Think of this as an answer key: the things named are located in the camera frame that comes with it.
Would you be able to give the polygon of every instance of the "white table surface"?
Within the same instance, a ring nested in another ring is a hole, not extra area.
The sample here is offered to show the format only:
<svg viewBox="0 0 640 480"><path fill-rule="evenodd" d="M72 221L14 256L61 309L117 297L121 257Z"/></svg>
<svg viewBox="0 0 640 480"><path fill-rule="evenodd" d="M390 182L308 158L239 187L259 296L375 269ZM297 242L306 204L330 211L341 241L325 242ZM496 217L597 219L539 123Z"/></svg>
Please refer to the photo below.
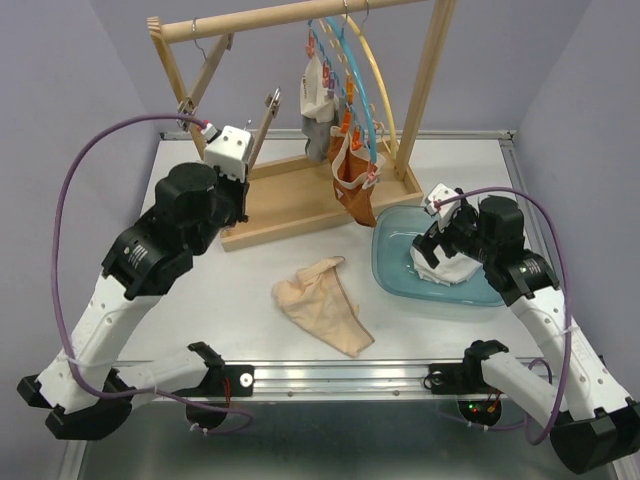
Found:
<svg viewBox="0 0 640 480"><path fill-rule="evenodd" d="M298 155L303 144L267 140L258 163ZM174 165L196 158L192 142L160 142L143 211L153 203L156 182ZM418 140L411 166L425 192L439 182L464 190L510 186L497 140ZM346 361L348 357L290 322L271 296L276 282L333 255L346 257L338 273L375 338L360 360L460 358L472 341L494 338L518 357L539 355L504 306L427 302L385 292L371 271L372 233L351 223L230 253L216 240L142 321L120 359L153 360L204 341L228 361Z"/></svg>

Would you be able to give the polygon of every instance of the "orange fabric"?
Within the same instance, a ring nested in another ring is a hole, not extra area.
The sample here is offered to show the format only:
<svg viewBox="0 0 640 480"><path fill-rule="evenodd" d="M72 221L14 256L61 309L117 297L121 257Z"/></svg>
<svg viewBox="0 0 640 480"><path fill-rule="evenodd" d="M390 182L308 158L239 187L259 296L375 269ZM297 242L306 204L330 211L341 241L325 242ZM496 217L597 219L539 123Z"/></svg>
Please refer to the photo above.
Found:
<svg viewBox="0 0 640 480"><path fill-rule="evenodd" d="M367 172L369 162L358 158L351 150L351 141L349 134L340 135L340 129L331 129L331 140L329 142L329 162L333 165L336 159L341 156L346 158L338 167L338 178L345 182L353 182L359 175ZM336 199L351 214L353 219L360 225L365 227L375 227L376 217L373 215L373 207L371 206L371 194L373 186L363 189L362 184L353 188L346 188L341 185L336 178L333 179L333 192Z"/></svg>

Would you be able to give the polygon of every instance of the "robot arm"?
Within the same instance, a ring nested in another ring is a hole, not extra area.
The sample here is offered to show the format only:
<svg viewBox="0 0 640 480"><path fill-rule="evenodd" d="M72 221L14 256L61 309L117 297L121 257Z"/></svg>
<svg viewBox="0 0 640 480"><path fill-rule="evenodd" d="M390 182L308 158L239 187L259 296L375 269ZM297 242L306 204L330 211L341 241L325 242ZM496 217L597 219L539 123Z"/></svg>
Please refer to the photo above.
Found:
<svg viewBox="0 0 640 480"><path fill-rule="evenodd" d="M174 167L155 188L155 204L122 232L102 262L94 294L71 334L75 359L64 351L39 375L22 379L21 396L49 408L46 424L56 438L97 440L117 429L130 411L151 401L143 394L99 399L74 379L73 362L91 387L102 392L151 389L215 391L224 362L203 343L135 367L113 364L129 337L173 283L193 267L222 228L247 221L249 157L253 136L210 125L204 163Z"/></svg>
<svg viewBox="0 0 640 480"><path fill-rule="evenodd" d="M440 184L428 195L426 210L437 221L415 238L414 247L433 268L438 265L434 254L438 246L447 257L460 253L481 262L489 284L559 373L566 334L565 298L545 259L524 248L522 212L514 200L497 196L482 200L478 210L466 199L438 205L461 193ZM550 437L565 465L581 473L640 449L640 405L606 369L575 321L570 329L566 403ZM495 340L474 342L457 373L440 378L433 392L452 393L456 381L464 384L459 385L464 390L459 393L486 386L504 392L541 425L547 424L557 393Z"/></svg>

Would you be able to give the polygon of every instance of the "screw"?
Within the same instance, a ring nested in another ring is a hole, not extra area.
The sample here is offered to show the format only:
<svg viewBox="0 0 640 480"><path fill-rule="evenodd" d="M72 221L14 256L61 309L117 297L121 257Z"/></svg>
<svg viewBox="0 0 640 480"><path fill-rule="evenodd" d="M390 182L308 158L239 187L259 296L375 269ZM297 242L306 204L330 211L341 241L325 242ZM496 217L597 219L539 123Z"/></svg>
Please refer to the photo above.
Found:
<svg viewBox="0 0 640 480"><path fill-rule="evenodd" d="M431 380L431 384L435 386L444 385L444 378L442 378L442 372L433 372L429 375L429 380Z"/></svg>
<svg viewBox="0 0 640 480"><path fill-rule="evenodd" d="M243 373L240 375L240 385L244 388L249 388L253 385L253 376L250 373Z"/></svg>

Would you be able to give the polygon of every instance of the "wooden drying rack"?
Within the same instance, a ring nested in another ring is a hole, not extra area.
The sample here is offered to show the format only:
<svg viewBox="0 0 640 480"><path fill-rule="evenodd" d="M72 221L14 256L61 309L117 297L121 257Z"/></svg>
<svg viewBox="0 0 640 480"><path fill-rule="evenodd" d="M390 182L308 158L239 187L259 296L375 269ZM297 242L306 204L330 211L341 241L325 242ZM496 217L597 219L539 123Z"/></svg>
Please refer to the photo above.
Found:
<svg viewBox="0 0 640 480"><path fill-rule="evenodd" d="M352 14L421 1L425 0L348 0L347 5L348 13ZM393 205L419 204L423 198L409 167L409 158L455 5L456 0L435 0L399 147L394 132L393 150L397 149L397 155L395 159L387 159L372 195L376 214ZM231 49L234 33L344 13L344 0L311 0L200 18L197 28L193 20L163 25L158 17L152 17L147 23L179 109L194 114L224 52ZM187 92L170 45L213 36L220 38L210 49L193 88ZM388 102L385 97L383 94L383 101ZM189 131L202 157L204 139L195 127L190 126ZM327 163L311 162L304 155L256 165L250 174L247 196L250 220L221 235L223 248L227 251L245 248L350 222L351 216L334 197L332 180Z"/></svg>

